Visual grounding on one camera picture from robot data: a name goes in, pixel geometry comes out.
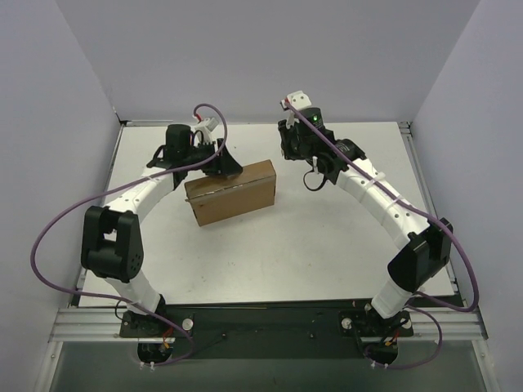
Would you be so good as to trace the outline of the brown cardboard express box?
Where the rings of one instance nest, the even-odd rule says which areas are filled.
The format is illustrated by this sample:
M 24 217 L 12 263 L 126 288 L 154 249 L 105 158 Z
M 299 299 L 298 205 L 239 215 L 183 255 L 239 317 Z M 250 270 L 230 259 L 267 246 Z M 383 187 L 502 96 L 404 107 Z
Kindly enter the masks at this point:
M 210 225 L 274 205 L 276 179 L 272 161 L 260 161 L 232 178 L 206 176 L 186 182 L 186 201 L 198 225 Z

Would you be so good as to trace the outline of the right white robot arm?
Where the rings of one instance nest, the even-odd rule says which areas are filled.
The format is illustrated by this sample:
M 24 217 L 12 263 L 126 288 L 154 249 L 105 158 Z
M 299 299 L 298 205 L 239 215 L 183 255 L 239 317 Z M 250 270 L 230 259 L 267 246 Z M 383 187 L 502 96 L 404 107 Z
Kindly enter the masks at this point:
M 365 152 L 352 140 L 336 139 L 323 124 L 319 108 L 301 114 L 318 131 L 289 117 L 278 121 L 280 147 L 287 160 L 302 160 L 324 179 L 350 194 L 385 229 L 399 249 L 387 265 L 387 280 L 370 302 L 382 319 L 395 317 L 409 299 L 449 262 L 450 238 L 426 217 L 402 207 L 402 197 L 390 198 L 379 185 L 387 186 Z

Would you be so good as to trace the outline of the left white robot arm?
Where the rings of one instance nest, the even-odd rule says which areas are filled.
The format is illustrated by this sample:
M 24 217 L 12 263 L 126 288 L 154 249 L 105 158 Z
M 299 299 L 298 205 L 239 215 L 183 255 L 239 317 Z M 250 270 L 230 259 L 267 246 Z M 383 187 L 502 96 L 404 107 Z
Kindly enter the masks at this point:
M 242 166 L 231 157 L 224 139 L 213 139 L 216 127 L 215 118 L 205 118 L 193 127 L 169 125 L 164 144 L 145 165 L 141 183 L 102 207 L 88 208 L 84 216 L 82 267 L 105 280 L 121 299 L 128 300 L 128 310 L 140 315 L 138 325 L 150 336 L 165 331 L 168 317 L 160 310 L 162 295 L 141 270 L 141 222 L 191 171 L 200 170 L 212 178 L 242 173 Z

